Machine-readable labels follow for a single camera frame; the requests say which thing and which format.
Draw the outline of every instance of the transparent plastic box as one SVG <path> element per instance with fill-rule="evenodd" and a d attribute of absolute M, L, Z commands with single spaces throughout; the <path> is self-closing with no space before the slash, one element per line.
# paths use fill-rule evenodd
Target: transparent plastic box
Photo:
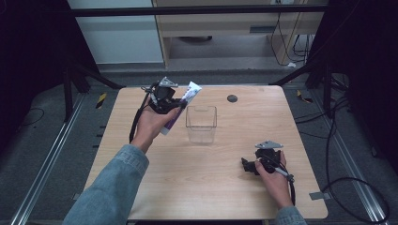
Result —
<path fill-rule="evenodd" d="M 215 106 L 188 106 L 186 112 L 186 127 L 190 142 L 213 143 L 217 127 L 217 108 Z"/>

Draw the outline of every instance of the table surface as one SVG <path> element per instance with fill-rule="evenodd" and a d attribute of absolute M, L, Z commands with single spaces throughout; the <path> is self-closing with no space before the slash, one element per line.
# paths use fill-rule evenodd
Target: table surface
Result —
<path fill-rule="evenodd" d="M 182 97 L 186 86 L 176 88 Z M 237 96 L 237 102 L 227 100 Z M 145 92 L 121 89 L 85 187 L 92 184 L 123 144 L 129 142 L 133 117 Z M 292 113 L 280 86 L 203 86 L 192 106 L 217 107 L 215 141 L 189 142 L 185 112 L 171 131 L 160 134 L 146 155 L 149 167 L 129 219 L 272 219 L 275 202 L 261 178 L 244 172 L 241 158 L 255 160 L 255 144 L 271 140 L 283 145 L 287 170 L 295 176 L 297 208 L 305 218 L 325 218 L 319 191 Z"/>

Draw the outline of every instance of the aluminum rail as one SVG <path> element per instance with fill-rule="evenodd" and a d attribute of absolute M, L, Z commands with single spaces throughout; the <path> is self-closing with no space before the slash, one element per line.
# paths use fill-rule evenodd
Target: aluminum rail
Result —
<path fill-rule="evenodd" d="M 18 208 L 17 212 L 14 214 L 14 217 L 11 220 L 12 225 L 22 225 L 25 224 L 28 220 L 30 213 L 33 210 L 33 207 L 38 200 L 38 197 L 43 190 L 46 181 L 54 167 L 54 164 L 61 153 L 61 150 L 67 140 L 67 137 L 76 121 L 77 115 L 79 114 L 80 109 L 82 108 L 82 103 L 84 101 L 85 95 L 79 94 L 76 103 L 74 105 L 74 113 L 70 117 L 70 119 L 64 123 L 61 127 L 61 130 L 56 137 L 53 146 L 47 155 L 46 159 L 44 160 L 38 175 L 35 178 L 32 186 L 30 187 L 29 191 L 27 192 L 23 202 L 21 203 L 20 207 Z"/>
<path fill-rule="evenodd" d="M 316 102 L 319 110 L 323 112 L 322 107 L 322 98 L 320 94 L 316 91 L 311 92 L 314 96 L 314 101 Z M 327 128 L 331 128 L 331 121 L 328 119 L 326 115 L 323 116 Z M 339 130 L 336 130 L 336 133 L 332 136 L 333 143 L 336 146 L 337 152 L 347 170 L 348 174 L 351 177 L 358 178 L 360 180 L 365 181 L 364 175 L 360 170 L 360 167 L 357 165 L 355 160 L 352 158 L 351 154 L 349 153 L 349 149 L 344 143 L 342 136 L 340 135 Z M 361 185 L 359 182 L 353 182 L 353 185 L 360 196 L 363 206 L 365 207 L 366 212 L 368 213 L 369 218 L 372 221 L 379 221 L 385 217 L 383 209 L 381 208 L 375 194 L 373 191 L 364 185 Z M 380 224 L 389 225 L 388 221 Z"/>

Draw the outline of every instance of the denim jacket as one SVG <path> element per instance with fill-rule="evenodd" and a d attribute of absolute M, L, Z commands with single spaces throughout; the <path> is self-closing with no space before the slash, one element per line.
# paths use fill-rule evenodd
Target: denim jacket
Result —
<path fill-rule="evenodd" d="M 126 224 L 149 161 L 126 144 L 72 206 L 63 224 Z M 277 224 L 306 224 L 296 207 L 279 211 Z"/>

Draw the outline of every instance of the person's right hand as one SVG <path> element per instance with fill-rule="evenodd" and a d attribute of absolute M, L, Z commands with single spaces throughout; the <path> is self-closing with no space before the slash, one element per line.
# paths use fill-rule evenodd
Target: person's right hand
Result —
<path fill-rule="evenodd" d="M 260 173 L 269 195 L 271 195 L 278 204 L 278 208 L 282 209 L 287 206 L 292 206 L 293 203 L 290 199 L 289 186 L 286 177 L 278 172 L 268 173 L 266 169 L 264 169 L 263 164 L 258 160 L 254 163 L 255 169 Z M 281 163 L 284 166 L 286 165 L 286 158 L 284 158 L 283 152 L 281 152 Z"/>
<path fill-rule="evenodd" d="M 177 115 L 179 109 L 174 108 L 167 114 L 158 114 L 152 108 L 145 107 L 138 120 L 137 132 L 131 144 L 146 153 L 153 140 L 161 132 L 161 128 Z"/>

